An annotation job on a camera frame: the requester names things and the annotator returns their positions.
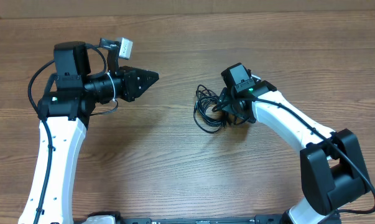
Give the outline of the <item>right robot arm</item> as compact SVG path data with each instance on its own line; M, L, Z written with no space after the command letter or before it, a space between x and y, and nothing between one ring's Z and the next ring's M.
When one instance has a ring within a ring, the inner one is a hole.
M241 63L221 77L226 86L219 109L265 124L299 154L303 199L283 214L256 215L256 223L340 223L344 205L373 192L358 138L349 129L334 131L309 118Z

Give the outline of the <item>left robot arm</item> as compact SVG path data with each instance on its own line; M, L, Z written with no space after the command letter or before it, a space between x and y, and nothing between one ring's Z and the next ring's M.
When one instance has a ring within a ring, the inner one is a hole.
M64 42L34 73L27 96L40 120L40 146L19 223L74 222L76 164L96 104L132 102L159 80L156 72L119 66L119 59L130 59L132 46L127 38Z

